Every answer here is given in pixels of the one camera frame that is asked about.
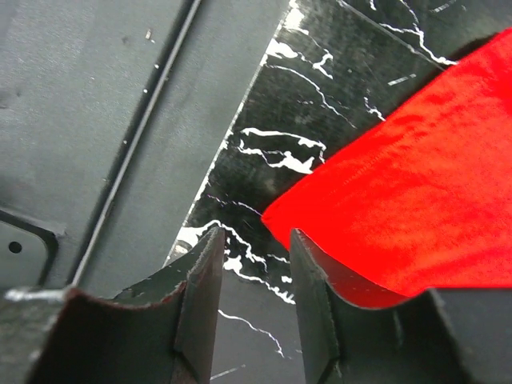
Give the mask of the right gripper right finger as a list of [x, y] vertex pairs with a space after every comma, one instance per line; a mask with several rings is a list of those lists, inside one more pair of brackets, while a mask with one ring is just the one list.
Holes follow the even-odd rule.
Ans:
[[431, 293], [412, 299], [290, 234], [294, 298], [308, 383], [466, 383]]

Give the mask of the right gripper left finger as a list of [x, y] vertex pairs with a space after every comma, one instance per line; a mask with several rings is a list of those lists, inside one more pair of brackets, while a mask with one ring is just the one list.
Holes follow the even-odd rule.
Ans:
[[222, 284], [218, 227], [155, 274], [100, 299], [66, 290], [28, 383], [208, 383]]

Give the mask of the red t shirt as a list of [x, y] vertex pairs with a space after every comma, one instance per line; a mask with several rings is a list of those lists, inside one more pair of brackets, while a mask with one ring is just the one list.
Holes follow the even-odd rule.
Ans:
[[403, 296], [511, 285], [511, 32], [442, 72], [263, 213]]

